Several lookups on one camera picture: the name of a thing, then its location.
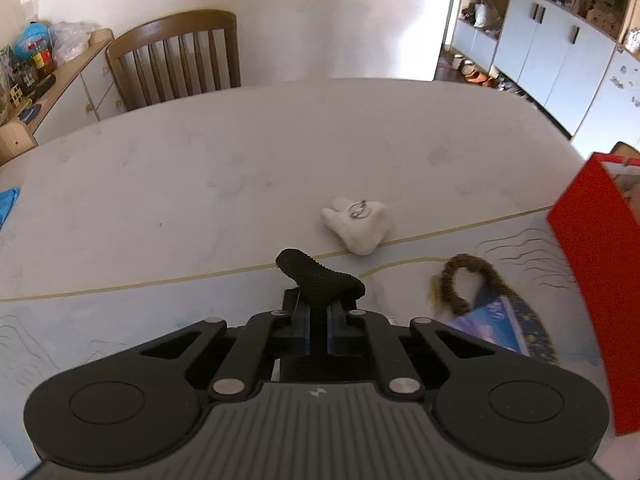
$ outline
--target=cabinet door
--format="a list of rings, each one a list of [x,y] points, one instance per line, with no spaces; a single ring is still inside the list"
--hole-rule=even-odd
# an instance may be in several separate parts
[[[568,50],[545,108],[573,135],[596,95],[616,44],[577,18],[570,37],[564,40]]]
[[[111,70],[109,70],[104,49],[96,54],[91,62],[82,69],[80,77],[82,77],[91,101],[97,107],[98,103],[102,101],[107,93],[107,90],[113,84],[113,75],[111,74]]]
[[[451,46],[462,52],[467,57],[471,57],[471,49],[474,46],[476,30],[463,20],[456,21],[456,30],[453,31]]]
[[[531,41],[518,85],[544,105],[569,49],[574,17],[552,2],[540,5],[538,28]]]
[[[615,52],[591,108],[571,144],[584,158],[609,153],[621,140],[640,140],[640,61],[627,51]]]
[[[516,82],[538,26],[534,14],[539,4],[540,0],[509,0],[494,65]]]
[[[113,84],[95,112],[98,118],[103,121],[123,114],[125,111],[120,94],[118,94],[118,89],[116,85]]]
[[[84,91],[84,84],[76,77],[49,110],[33,137],[42,145],[97,122],[98,118]]]
[[[495,44],[494,38],[490,38],[482,30],[476,32],[476,38],[471,48],[471,59],[486,72],[489,72],[494,60]]]

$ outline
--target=screw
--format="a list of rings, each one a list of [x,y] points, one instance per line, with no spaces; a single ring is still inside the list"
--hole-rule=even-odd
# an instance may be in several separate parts
[[[389,389],[395,394],[414,394],[420,389],[420,383],[411,377],[396,377],[389,381]]]
[[[220,395],[235,395],[244,390],[240,379],[218,379],[213,383],[213,391]]]

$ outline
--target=blue book cover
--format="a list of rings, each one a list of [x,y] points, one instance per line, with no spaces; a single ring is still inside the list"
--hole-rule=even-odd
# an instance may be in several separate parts
[[[503,296],[447,323],[466,334],[529,355],[509,300]]]

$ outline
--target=black rubber fingertip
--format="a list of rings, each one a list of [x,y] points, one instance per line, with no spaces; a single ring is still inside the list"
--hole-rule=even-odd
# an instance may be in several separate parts
[[[298,284],[310,306],[325,307],[338,298],[355,301],[366,291],[355,276],[327,269],[298,249],[284,249],[276,265]]]

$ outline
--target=plastic bag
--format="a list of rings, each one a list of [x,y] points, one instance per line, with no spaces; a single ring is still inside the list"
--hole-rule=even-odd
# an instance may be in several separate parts
[[[80,56],[89,48],[89,38],[98,25],[91,22],[59,22],[49,27],[53,46],[53,61],[60,66]]]
[[[482,0],[476,4],[476,22],[474,27],[493,28],[500,23],[500,12],[495,8],[491,0]]]

